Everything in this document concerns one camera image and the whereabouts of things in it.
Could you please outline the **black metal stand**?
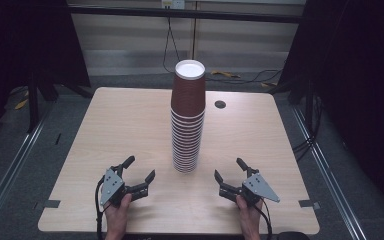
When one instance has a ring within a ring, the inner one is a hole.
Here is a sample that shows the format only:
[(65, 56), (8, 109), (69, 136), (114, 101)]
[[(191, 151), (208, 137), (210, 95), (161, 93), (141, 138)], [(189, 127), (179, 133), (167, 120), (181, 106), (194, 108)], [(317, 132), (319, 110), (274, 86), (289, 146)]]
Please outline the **black metal stand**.
[(31, 133), (39, 123), (38, 93), (41, 93), (46, 101), (55, 101), (58, 98), (52, 76), (47, 71), (32, 72), (28, 78), (28, 133)]

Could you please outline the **metal floor rail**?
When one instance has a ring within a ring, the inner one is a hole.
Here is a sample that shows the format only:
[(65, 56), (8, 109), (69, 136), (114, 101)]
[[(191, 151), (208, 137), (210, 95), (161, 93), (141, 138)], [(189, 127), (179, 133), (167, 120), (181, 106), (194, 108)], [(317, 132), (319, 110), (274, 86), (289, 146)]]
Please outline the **metal floor rail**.
[(40, 136), (44, 122), (47, 120), (52, 109), (52, 103), (45, 105), (43, 115), (39, 118), (39, 122), (29, 133), (26, 134), (25, 138), (23, 139), (23, 143), (11, 161), (10, 166), (5, 171), (5, 174), (0, 177), (0, 209), (9, 190), (14, 184), (15, 178), (18, 176), (20, 169), (22, 168), (34, 144)]
[(320, 145), (316, 139), (311, 136), (310, 130), (305, 125), (305, 118), (302, 111), (297, 108), (292, 108), (294, 117), (298, 126), (305, 137), (305, 140), (310, 143), (311, 154), (321, 172), (321, 175), (329, 189), (329, 192), (335, 202), (335, 205), (342, 217), (346, 228), (353, 240), (368, 240), (366, 234), (358, 220), (354, 210), (352, 209), (349, 201), (345, 197), (339, 183), (324, 155)]

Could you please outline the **black horizontal bar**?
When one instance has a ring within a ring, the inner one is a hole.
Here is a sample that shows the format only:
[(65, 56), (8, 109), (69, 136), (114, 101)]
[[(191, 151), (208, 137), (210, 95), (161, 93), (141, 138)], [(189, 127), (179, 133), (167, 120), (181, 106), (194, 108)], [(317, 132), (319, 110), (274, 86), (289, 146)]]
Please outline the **black horizontal bar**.
[(301, 16), (292, 15), (270, 15), (251, 14), (236, 12), (216, 12), (201, 10), (178, 10), (178, 9), (156, 9), (156, 8), (125, 8), (125, 7), (104, 7), (94, 5), (69, 4), (70, 13), (76, 14), (97, 14), (117, 16), (139, 16), (139, 17), (166, 17), (206, 20), (229, 20), (229, 21), (250, 21), (250, 22), (272, 22), (272, 23), (293, 23), (298, 24), (304, 20)]

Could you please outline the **dark rounded object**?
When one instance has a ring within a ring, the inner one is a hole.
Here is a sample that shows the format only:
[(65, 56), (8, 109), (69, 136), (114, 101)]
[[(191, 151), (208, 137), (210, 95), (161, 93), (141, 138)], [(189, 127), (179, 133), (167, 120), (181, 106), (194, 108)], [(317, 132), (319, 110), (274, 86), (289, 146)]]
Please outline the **dark rounded object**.
[(282, 232), (277, 235), (276, 240), (310, 240), (310, 238), (301, 232)]

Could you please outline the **person's left hand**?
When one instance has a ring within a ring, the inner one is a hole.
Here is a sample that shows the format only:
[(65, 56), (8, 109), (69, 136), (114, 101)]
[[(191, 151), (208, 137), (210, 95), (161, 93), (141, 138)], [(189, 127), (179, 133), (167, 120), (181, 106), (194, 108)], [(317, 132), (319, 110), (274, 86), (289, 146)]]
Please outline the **person's left hand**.
[(105, 217), (107, 222), (107, 233), (126, 233), (130, 203), (131, 195), (126, 194), (120, 201), (119, 207), (114, 207), (110, 203), (106, 204)]

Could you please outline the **grey tape strip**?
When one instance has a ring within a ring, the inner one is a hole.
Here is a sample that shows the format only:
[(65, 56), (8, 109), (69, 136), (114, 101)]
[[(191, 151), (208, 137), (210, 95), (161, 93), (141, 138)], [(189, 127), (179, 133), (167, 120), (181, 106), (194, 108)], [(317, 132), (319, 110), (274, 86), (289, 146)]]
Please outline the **grey tape strip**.
[(58, 208), (60, 205), (60, 200), (45, 200), (43, 202), (36, 202), (33, 209), (34, 210), (43, 210), (45, 208)]
[(318, 202), (314, 202), (310, 199), (308, 200), (299, 200), (298, 201), (301, 208), (313, 208), (314, 210), (318, 210), (321, 208), (320, 204)]

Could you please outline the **white wall socket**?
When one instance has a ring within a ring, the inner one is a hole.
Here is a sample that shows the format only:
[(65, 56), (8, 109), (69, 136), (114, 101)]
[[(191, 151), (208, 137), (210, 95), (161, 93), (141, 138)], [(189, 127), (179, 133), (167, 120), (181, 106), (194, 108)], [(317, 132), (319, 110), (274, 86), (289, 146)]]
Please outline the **white wall socket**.
[(163, 9), (185, 9), (185, 0), (161, 0)]

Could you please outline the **person's right hand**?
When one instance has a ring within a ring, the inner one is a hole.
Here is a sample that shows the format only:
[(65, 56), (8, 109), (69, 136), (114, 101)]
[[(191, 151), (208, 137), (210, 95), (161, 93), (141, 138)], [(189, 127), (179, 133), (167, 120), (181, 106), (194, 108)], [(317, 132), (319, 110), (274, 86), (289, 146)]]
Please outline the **person's right hand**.
[(246, 200), (242, 196), (238, 196), (236, 203), (239, 208), (239, 222), (242, 234), (259, 234), (259, 224), (261, 217), (259, 210), (262, 208), (262, 200), (259, 200), (253, 207), (249, 207)]

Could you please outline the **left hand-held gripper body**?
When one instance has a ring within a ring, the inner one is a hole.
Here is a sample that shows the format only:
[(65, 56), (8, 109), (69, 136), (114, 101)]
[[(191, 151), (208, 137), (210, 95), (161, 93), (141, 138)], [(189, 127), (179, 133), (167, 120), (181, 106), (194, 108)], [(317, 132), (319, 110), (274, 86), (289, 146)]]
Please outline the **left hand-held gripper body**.
[(131, 201), (131, 194), (122, 177), (123, 171), (107, 169), (103, 179), (100, 204), (113, 206), (126, 205)]

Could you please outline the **stack of brown paper cups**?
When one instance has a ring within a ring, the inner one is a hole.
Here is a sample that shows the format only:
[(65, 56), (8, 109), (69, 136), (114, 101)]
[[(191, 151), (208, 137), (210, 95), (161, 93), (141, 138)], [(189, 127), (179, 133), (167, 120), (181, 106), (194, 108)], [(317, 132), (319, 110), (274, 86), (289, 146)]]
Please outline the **stack of brown paper cups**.
[(173, 166), (182, 173), (197, 167), (206, 107), (205, 67), (197, 60), (175, 66), (171, 95)]

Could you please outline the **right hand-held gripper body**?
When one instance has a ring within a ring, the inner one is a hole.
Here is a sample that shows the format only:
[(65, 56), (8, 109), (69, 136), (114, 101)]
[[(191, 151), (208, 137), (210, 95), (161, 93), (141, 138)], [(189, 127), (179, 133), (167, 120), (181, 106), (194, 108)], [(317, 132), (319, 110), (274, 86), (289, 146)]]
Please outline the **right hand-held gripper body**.
[(280, 198), (260, 173), (252, 174), (242, 182), (241, 195), (249, 206), (258, 203), (261, 199), (279, 202)]

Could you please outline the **black curtain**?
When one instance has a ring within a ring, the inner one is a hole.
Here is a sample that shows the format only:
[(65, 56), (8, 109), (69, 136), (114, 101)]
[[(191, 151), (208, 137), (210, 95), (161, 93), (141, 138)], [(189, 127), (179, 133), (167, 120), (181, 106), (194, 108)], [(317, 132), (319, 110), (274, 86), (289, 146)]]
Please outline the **black curtain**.
[(0, 0), (0, 118), (11, 90), (31, 80), (90, 85), (67, 0)]
[(384, 194), (384, 0), (307, 0), (279, 84), (315, 90)]

